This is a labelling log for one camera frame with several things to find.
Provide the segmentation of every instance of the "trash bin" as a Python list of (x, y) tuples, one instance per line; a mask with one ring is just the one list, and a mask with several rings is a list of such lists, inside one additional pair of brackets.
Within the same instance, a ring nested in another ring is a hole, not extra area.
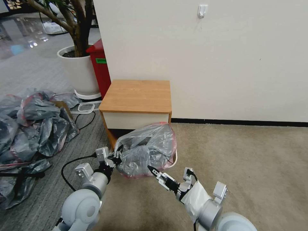
[(89, 47), (86, 50), (86, 52), (91, 57), (99, 91), (103, 99), (111, 84), (111, 81), (110, 81), (110, 75), (108, 71), (102, 39), (98, 40), (96, 43), (94, 43), (94, 45)]

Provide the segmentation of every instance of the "gray plastic bag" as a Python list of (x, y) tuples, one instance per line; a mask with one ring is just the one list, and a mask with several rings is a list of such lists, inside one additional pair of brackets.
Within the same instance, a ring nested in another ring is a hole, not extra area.
[(40, 127), (39, 152), (48, 157), (60, 152), (69, 128), (70, 123), (63, 118), (44, 119)]
[(65, 108), (62, 107), (62, 108), (60, 108), (60, 110), (61, 110), (60, 117), (65, 119), (67, 122), (69, 122), (69, 129), (68, 129), (66, 140), (65, 140), (65, 142), (69, 142), (75, 136), (77, 136), (80, 131), (79, 131), (77, 125), (75, 124), (75, 122), (70, 118), (70, 116), (66, 112)]
[(8, 164), (11, 160), (27, 162), (37, 152), (39, 145), (39, 133), (34, 126), (20, 127), (14, 138), (10, 150), (0, 155), (0, 163)]
[(60, 114), (60, 109), (54, 103), (42, 101), (41, 93), (35, 93), (21, 101), (21, 107), (17, 112), (17, 123), (29, 126), (33, 120), (44, 119)]
[(73, 108), (82, 102), (81, 99), (72, 93), (55, 94), (50, 98), (50, 101), (64, 101), (69, 108)]
[(20, 97), (15, 95), (6, 95), (0, 102), (0, 113), (15, 118), (16, 113), (20, 109), (20, 104)]
[(18, 124), (8, 115), (0, 114), (0, 155), (13, 143)]
[(43, 101), (49, 101), (49, 99), (55, 94), (50, 90), (38, 90), (37, 88), (27, 88), (23, 94), (23, 98), (27, 98), (33, 94), (40, 95)]
[[(44, 172), (50, 166), (51, 164), (46, 159), (42, 159), (26, 167), (12, 169), (6, 172), (20, 173), (22, 171), (23, 173), (34, 174)], [(16, 180), (17, 177), (0, 177), (0, 207), (3, 209), (9, 209), (25, 200), (30, 195), (35, 183), (35, 177), (25, 177), (15, 195), (14, 186)]]
[(121, 136), (115, 150), (122, 145), (118, 171), (126, 177), (139, 178), (152, 175), (148, 165), (163, 170), (173, 164), (176, 137), (170, 124), (160, 122)]

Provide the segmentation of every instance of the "black baseboard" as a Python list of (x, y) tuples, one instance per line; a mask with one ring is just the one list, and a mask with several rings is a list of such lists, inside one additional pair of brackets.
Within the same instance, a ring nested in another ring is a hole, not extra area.
[(252, 126), (308, 127), (308, 122), (281, 122), (281, 121), (210, 120), (210, 119), (172, 118), (171, 122), (172, 123), (187, 123), (187, 124), (232, 124), (232, 125), (252, 125)]

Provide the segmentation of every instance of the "shiny floor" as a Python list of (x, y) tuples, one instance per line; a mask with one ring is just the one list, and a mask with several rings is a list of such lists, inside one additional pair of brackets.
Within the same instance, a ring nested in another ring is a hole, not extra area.
[(35, 49), (52, 36), (43, 31), (43, 24), (37, 13), (13, 15), (0, 19), (0, 62)]

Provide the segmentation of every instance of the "white wall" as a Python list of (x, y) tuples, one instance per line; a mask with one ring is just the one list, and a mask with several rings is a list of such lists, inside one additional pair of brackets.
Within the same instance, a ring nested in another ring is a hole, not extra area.
[(173, 118), (308, 122), (307, 0), (94, 4), (111, 79), (170, 80)]

